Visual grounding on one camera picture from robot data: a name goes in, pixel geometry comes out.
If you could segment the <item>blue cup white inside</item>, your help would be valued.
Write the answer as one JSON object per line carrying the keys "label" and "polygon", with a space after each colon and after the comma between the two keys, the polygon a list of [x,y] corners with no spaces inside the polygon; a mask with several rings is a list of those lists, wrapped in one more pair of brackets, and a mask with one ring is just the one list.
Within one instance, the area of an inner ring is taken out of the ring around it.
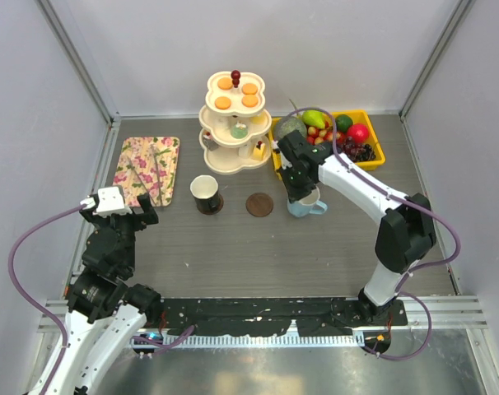
{"label": "blue cup white inside", "polygon": [[328,206],[320,200],[320,191],[316,188],[308,196],[287,203],[288,212],[296,218],[308,215],[323,215]]}

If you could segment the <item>yellow cake slice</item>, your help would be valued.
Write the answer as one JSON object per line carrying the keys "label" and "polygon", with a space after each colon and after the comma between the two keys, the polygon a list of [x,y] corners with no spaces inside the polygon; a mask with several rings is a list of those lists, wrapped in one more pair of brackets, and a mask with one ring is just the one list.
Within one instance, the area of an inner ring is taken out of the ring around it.
{"label": "yellow cake slice", "polygon": [[252,159],[261,161],[265,157],[266,145],[262,141],[257,141],[252,151]]}

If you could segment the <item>wooden coaster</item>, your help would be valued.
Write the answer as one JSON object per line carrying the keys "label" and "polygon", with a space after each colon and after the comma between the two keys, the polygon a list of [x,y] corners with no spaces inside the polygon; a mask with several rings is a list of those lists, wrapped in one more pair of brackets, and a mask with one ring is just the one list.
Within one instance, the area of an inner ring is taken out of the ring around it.
{"label": "wooden coaster", "polygon": [[245,208],[251,216],[266,217],[273,211],[273,199],[266,193],[253,193],[245,203]]}
{"label": "wooden coaster", "polygon": [[224,205],[224,199],[220,193],[215,193],[208,198],[195,198],[197,209],[204,215],[214,215],[218,213]]}

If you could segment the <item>white cake slice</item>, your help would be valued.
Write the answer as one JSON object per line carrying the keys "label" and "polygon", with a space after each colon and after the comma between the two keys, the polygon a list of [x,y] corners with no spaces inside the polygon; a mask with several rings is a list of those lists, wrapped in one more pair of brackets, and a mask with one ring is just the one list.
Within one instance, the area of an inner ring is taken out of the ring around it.
{"label": "white cake slice", "polygon": [[245,145],[238,149],[238,156],[242,159],[248,159],[252,154],[253,148],[251,146]]}

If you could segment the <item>black mug white inside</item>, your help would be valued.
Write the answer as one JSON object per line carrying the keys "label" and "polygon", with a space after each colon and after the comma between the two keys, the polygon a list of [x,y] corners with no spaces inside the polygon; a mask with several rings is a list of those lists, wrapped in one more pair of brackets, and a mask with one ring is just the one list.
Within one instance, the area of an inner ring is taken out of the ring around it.
{"label": "black mug white inside", "polygon": [[211,175],[199,175],[190,184],[193,198],[209,198],[219,193],[218,182]]}

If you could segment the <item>yellow round dessert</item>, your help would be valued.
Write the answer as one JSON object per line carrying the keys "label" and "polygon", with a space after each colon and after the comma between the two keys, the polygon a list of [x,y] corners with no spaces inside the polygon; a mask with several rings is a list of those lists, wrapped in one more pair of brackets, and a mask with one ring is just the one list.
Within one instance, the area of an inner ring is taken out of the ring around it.
{"label": "yellow round dessert", "polygon": [[260,125],[260,124],[266,123],[266,119],[267,118],[266,118],[265,114],[260,114],[260,115],[252,117],[250,119],[250,121],[251,121],[252,124]]}

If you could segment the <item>metal tongs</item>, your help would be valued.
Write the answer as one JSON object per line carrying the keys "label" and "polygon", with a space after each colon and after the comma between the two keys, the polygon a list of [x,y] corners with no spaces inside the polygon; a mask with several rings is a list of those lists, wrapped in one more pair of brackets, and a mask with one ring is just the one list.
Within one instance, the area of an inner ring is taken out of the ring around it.
{"label": "metal tongs", "polygon": [[153,148],[128,144],[122,152],[123,165],[127,180],[124,191],[129,206],[139,206],[137,196],[149,193],[154,207],[162,205],[161,179],[158,172],[156,156]]}

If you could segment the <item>green round dessert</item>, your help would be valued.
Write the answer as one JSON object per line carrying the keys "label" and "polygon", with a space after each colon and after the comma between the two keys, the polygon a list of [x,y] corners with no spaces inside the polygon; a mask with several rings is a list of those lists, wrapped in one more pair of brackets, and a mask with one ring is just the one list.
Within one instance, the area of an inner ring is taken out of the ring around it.
{"label": "green round dessert", "polygon": [[231,127],[230,135],[236,139],[244,139],[248,135],[248,127],[244,123],[237,122]]}

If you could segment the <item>orange macaron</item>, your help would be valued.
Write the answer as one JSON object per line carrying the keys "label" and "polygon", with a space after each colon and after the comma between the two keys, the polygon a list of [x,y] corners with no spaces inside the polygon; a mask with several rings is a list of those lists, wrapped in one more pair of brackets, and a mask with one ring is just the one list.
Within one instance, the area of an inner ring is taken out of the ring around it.
{"label": "orange macaron", "polygon": [[217,81],[217,86],[222,90],[230,90],[232,88],[232,80],[229,77],[223,77]]}
{"label": "orange macaron", "polygon": [[229,109],[231,107],[231,99],[226,96],[219,96],[215,99],[214,105],[220,110]]}
{"label": "orange macaron", "polygon": [[242,86],[242,92],[244,95],[256,95],[258,93],[258,87],[254,83],[245,83]]}
{"label": "orange macaron", "polygon": [[244,95],[242,97],[242,104],[244,107],[253,108],[259,104],[259,98],[257,95]]}

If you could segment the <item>chocolate swirl roll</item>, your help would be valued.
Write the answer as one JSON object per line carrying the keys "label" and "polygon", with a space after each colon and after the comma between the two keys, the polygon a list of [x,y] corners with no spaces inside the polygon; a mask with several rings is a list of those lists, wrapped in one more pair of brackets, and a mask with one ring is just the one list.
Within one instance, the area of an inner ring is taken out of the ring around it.
{"label": "chocolate swirl roll", "polygon": [[204,138],[203,143],[209,151],[215,151],[218,148],[218,144],[212,139]]}

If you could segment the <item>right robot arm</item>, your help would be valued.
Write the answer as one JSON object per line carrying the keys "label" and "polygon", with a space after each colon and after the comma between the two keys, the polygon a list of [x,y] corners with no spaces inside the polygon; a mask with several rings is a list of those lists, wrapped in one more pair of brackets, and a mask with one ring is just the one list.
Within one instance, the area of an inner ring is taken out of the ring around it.
{"label": "right robot arm", "polygon": [[375,242],[377,264],[371,279],[360,290],[356,314],[377,324],[388,315],[399,283],[436,244],[430,210],[422,194],[408,196],[382,182],[336,153],[333,144],[311,145],[297,130],[273,143],[281,156],[278,173],[290,203],[298,203],[323,184],[362,209],[378,226]]}

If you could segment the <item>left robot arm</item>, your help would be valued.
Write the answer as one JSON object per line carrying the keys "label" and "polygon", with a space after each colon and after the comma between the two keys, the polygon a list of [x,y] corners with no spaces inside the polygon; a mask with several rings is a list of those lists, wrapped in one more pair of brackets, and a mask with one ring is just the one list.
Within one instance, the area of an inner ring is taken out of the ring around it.
{"label": "left robot arm", "polygon": [[68,289],[61,337],[31,393],[95,393],[133,335],[161,321],[160,294],[125,283],[135,269],[136,233],[158,222],[149,193],[137,201],[139,213],[119,187],[81,201],[79,212],[95,229],[82,254],[84,269]]}

